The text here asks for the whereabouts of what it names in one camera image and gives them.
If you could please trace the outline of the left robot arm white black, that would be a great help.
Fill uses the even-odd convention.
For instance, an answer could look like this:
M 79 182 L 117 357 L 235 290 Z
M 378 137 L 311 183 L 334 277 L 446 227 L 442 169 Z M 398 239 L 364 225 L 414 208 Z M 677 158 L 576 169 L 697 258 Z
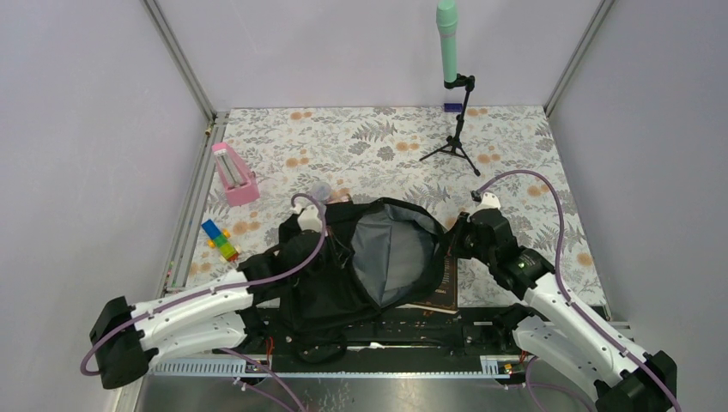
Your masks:
M 298 235 L 213 281 L 136 304 L 124 296 L 109 300 L 89 332 L 92 348 L 82 360 L 82 375 L 94 374 L 111 390 L 138 380 L 164 360 L 213 348 L 259 351 L 267 332 L 254 306 L 280 298 L 325 245 L 325 219 L 313 208 L 304 209 L 295 222 Z M 95 372 L 88 367 L 91 360 Z

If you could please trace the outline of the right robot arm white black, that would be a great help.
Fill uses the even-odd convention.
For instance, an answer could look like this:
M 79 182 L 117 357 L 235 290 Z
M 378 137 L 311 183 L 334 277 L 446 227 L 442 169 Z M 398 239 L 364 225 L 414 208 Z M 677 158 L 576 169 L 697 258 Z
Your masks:
M 498 209 L 461 213 L 447 237 L 453 257 L 485 264 L 496 283 L 520 301 L 492 331 L 501 352 L 520 348 L 545 361 L 598 411 L 678 409 L 672 358 L 664 351 L 646 352 L 573 295 L 551 262 L 519 245 Z

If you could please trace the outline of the black student backpack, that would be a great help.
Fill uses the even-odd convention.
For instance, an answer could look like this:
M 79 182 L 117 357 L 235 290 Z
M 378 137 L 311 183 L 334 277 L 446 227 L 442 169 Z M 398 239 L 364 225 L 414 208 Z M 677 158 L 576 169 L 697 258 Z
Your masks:
M 440 286 L 445 230 L 423 207 L 381 197 L 328 205 L 325 219 L 322 250 L 290 276 L 280 298 L 280 319 L 294 333 L 340 330 Z

